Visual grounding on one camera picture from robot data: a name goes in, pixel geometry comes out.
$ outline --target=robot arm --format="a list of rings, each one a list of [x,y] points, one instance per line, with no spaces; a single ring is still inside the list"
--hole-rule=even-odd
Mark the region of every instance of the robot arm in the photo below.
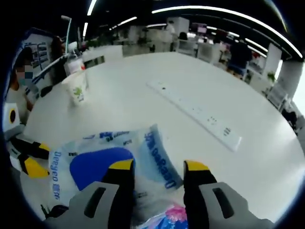
[[[87,186],[70,201],[64,213],[53,209],[45,220],[52,229],[128,229],[133,208],[133,160],[111,165],[102,179]],[[199,162],[184,162],[184,203],[189,229],[270,229],[258,219],[247,201]]]
[[[133,190],[133,160],[116,162],[101,182],[90,184],[74,196],[61,215],[52,209],[45,222],[51,229],[128,229],[134,206]]]
[[[258,219],[248,202],[224,182],[217,182],[209,168],[184,162],[184,204],[190,229],[270,229],[273,223]]]
[[[45,144],[26,139],[22,135],[23,129],[24,125],[20,124],[17,105],[5,103],[3,132],[12,166],[31,178],[47,177],[49,175],[48,170],[29,156],[47,160],[50,149]]]

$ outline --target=paper cup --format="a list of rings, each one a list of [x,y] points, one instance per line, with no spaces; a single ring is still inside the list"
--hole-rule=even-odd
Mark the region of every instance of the paper cup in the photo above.
[[[69,75],[61,84],[66,89],[75,105],[80,105],[88,99],[85,71],[78,71]]]

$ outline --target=desk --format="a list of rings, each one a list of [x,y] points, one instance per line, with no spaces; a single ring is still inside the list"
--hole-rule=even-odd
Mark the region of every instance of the desk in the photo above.
[[[300,143],[282,115],[241,80],[176,52],[136,55],[86,71],[90,101],[71,108],[62,86],[55,86],[36,102],[25,135],[55,149],[93,133],[157,123],[181,176],[185,159],[203,162],[248,200],[252,213],[273,222],[294,200],[305,171]],[[234,127],[243,137],[237,152],[146,86],[155,79]],[[175,200],[182,203],[183,188]]]
[[[119,39],[119,40],[113,41],[113,43],[116,44],[116,45],[120,45],[120,44],[121,44],[121,45],[124,45],[125,42],[128,43],[128,42],[129,42],[129,39],[128,39],[128,38],[123,38],[123,39]]]
[[[94,48],[93,50],[87,50],[83,52],[82,59],[84,62],[87,62],[101,56],[104,56],[105,62],[120,60],[123,58],[122,46],[108,45]]]
[[[266,97],[266,90],[273,86],[273,83],[257,72],[253,72],[249,85],[258,93]]]

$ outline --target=plastic bag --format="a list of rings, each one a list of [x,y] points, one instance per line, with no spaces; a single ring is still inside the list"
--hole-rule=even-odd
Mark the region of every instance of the plastic bag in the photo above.
[[[103,132],[69,142],[50,152],[53,198],[65,206],[78,191],[101,181],[108,167],[134,158],[137,221],[145,222],[168,208],[160,197],[178,189],[183,181],[171,164],[157,129]]]
[[[187,229],[187,216],[185,208],[174,204],[164,213],[152,217],[136,229]]]

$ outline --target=white power strip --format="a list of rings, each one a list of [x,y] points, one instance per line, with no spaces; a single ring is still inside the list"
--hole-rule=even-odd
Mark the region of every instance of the white power strip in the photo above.
[[[242,137],[235,133],[231,127],[223,125],[215,116],[204,112],[200,106],[186,101],[186,99],[176,94],[168,85],[161,81],[149,82],[147,86],[177,106],[178,109],[190,116],[199,125],[203,126],[230,150],[236,151],[238,149]]]

